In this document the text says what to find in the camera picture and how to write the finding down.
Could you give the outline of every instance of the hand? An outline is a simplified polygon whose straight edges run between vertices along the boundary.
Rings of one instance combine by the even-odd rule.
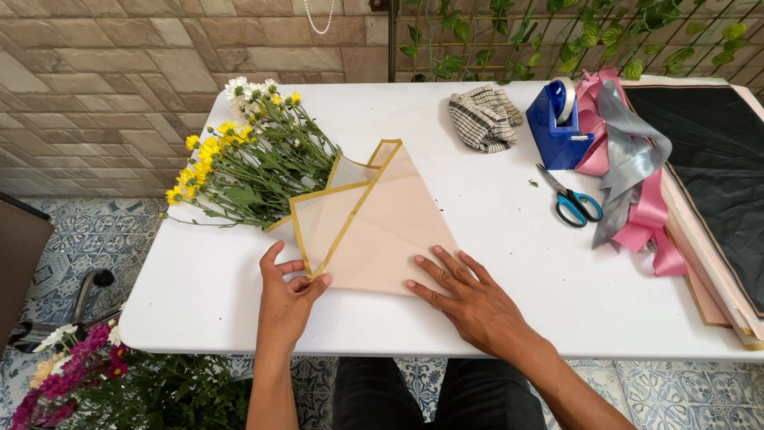
[[[275,351],[292,353],[297,340],[303,335],[313,302],[332,283],[326,273],[310,283],[307,276],[296,276],[284,281],[284,276],[305,269],[302,260],[276,264],[276,257],[284,249],[279,240],[265,252],[260,260],[263,274],[263,294],[260,298],[260,319],[257,326],[257,352]]]
[[[475,279],[441,246],[436,245],[432,250],[450,273],[423,256],[416,256],[414,261],[454,296],[445,297],[412,279],[406,286],[442,311],[456,326],[462,339],[515,366],[524,357],[532,356],[532,350],[545,347],[545,339],[525,322],[514,301],[480,263],[459,251],[459,259],[474,272]]]

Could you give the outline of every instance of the white table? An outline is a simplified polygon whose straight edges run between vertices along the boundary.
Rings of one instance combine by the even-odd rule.
[[[593,224],[576,230],[560,221],[554,193],[534,165],[540,157],[527,124],[516,127],[517,145],[507,151],[467,148],[447,102],[451,93],[477,85],[284,85],[282,91],[301,93],[307,111],[350,159],[367,160],[381,138],[401,138],[456,242],[489,268],[563,357],[764,361],[764,352],[744,350],[732,330],[703,325],[683,278],[652,275],[651,253],[591,250]],[[505,88],[524,116],[542,85]],[[207,124],[217,127],[230,119],[228,112],[221,94]],[[554,175],[601,201],[598,178]],[[539,187],[530,186],[531,179]],[[171,207],[170,214],[205,219],[189,204]],[[253,352],[262,288],[257,261],[273,241],[256,227],[165,220],[122,315],[122,339],[153,352]],[[298,258],[296,247],[281,256]],[[483,356],[418,298],[332,288],[316,302],[294,353]]]

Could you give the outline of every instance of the gray ribbon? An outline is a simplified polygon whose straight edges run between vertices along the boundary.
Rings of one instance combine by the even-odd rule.
[[[607,157],[610,170],[602,177],[600,189],[605,190],[602,220],[594,231],[592,249],[611,242],[611,238],[626,225],[629,205],[639,201],[633,187],[658,171],[669,159],[672,144],[650,124],[629,110],[621,101],[618,87],[612,80],[602,83],[597,93],[597,108],[607,124]],[[652,138],[656,146],[640,136]]]

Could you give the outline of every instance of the tape dispenser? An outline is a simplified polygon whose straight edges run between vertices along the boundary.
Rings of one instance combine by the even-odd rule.
[[[569,77],[556,77],[544,86],[526,117],[549,170],[575,168],[594,143],[593,134],[578,131],[578,101]]]

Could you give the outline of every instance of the green vine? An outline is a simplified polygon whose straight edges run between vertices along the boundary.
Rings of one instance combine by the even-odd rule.
[[[432,38],[422,34],[422,28],[418,25],[419,21],[417,21],[417,26],[409,25],[412,43],[400,47],[400,50],[414,61],[423,48],[430,53],[429,62],[422,67],[429,73],[415,73],[412,78],[413,82],[426,82],[441,78],[443,80],[456,79],[461,81],[496,80],[500,85],[504,85],[515,79],[531,80],[536,76],[536,72],[530,71],[530,68],[537,67],[545,56],[550,56],[551,59],[555,46],[560,48],[549,67],[547,79],[551,77],[555,68],[559,72],[570,73],[571,77],[575,78],[577,77],[576,73],[580,73],[579,66],[584,55],[588,50],[598,45],[605,46],[598,68],[602,68],[606,60],[616,57],[617,68],[620,73],[627,79],[638,80],[643,71],[666,48],[665,43],[646,44],[650,34],[685,16],[685,10],[680,8],[680,4],[684,0],[639,0],[633,8],[620,7],[625,3],[623,0],[584,0],[583,5],[580,6],[582,0],[547,0],[546,10],[550,13],[549,21],[543,29],[538,29],[538,22],[534,22],[533,25],[530,24],[535,0],[529,0],[530,3],[520,25],[510,36],[510,18],[507,12],[515,3],[510,0],[490,0],[490,4],[485,8],[481,0],[477,0],[479,2],[475,9],[477,13],[474,13],[473,16],[490,19],[492,33],[488,47],[475,53],[474,51],[478,47],[478,20],[474,20],[472,16],[464,15],[461,9],[451,10],[451,0],[439,0],[438,7],[434,12],[435,16],[431,19],[427,11],[431,10],[430,3],[434,1],[404,0],[403,4],[415,5],[419,8],[420,13],[422,10],[424,11],[425,19],[430,25],[430,34],[435,33],[436,25],[440,26],[441,43],[442,35],[446,31],[452,31],[454,40],[465,44],[465,52],[462,55],[447,54],[442,60],[439,59],[439,54],[433,57]],[[689,16],[692,16],[698,7],[706,1],[694,0],[694,9]],[[674,52],[662,60],[667,75],[676,75],[687,67],[685,63],[696,54],[694,46],[702,37],[708,40],[713,34],[718,34],[717,31],[722,22],[729,19],[733,5],[750,4],[756,7],[759,4],[759,0],[744,3],[736,2],[737,0],[729,0],[724,10],[708,23],[689,22],[685,25],[685,34],[695,36],[695,38],[689,44],[677,47]],[[549,22],[552,21],[555,14],[565,10],[572,11],[576,7],[578,8],[575,9],[575,17],[560,30],[552,44],[545,44],[544,40],[549,29]],[[750,43],[748,39],[743,37],[746,31],[747,27],[742,19],[737,23],[727,25],[721,31],[722,40],[716,42],[695,65],[692,65],[685,76],[689,75],[720,44],[724,44],[723,50],[714,55],[711,63],[718,68],[735,61],[734,54]],[[484,77],[486,67],[496,53],[493,43],[497,35],[507,37],[508,39],[504,40],[512,42],[507,60],[504,62],[503,68],[498,70],[501,74],[500,79],[495,76]],[[558,40],[562,38],[564,38],[563,42],[558,43]],[[531,56],[526,62],[520,61],[519,58],[513,62],[513,54],[520,50],[519,45],[527,46],[528,41],[531,41],[529,45],[533,49]]]

